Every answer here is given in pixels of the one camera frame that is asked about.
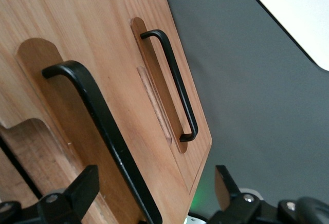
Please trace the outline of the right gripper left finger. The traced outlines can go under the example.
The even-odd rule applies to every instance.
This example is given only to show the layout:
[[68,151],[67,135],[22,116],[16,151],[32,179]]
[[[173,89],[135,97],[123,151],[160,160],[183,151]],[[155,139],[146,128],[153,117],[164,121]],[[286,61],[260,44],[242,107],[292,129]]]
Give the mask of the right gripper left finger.
[[87,166],[62,193],[51,193],[38,203],[41,223],[81,223],[100,190],[97,165]]

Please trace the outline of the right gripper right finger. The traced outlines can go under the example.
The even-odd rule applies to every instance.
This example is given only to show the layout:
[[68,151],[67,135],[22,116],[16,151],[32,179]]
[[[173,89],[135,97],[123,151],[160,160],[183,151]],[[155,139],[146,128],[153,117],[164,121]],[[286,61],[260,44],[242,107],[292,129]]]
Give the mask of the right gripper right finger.
[[260,214],[260,199],[241,193],[224,165],[215,167],[215,194],[220,210],[208,223],[253,223]]

